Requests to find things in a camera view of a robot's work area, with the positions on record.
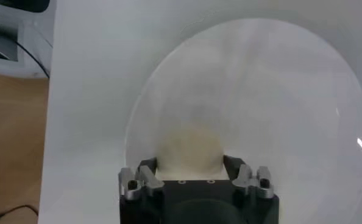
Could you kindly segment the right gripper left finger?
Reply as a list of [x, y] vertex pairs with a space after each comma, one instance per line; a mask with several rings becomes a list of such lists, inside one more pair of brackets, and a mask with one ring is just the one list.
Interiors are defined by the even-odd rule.
[[144, 194], [153, 197], [162, 192], [165, 182], [155, 176], [156, 170], [156, 158], [142, 160], [135, 173], [123, 167], [118, 174], [119, 196], [125, 200], [139, 200]]

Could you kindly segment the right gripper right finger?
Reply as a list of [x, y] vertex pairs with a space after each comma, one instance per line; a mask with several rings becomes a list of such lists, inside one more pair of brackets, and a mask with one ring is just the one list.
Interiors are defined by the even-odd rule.
[[258, 198], [274, 198], [274, 186], [271, 183], [271, 173], [266, 166], [260, 166], [253, 174], [252, 168], [241, 158], [223, 156], [223, 164], [232, 184], [250, 195], [255, 191]]

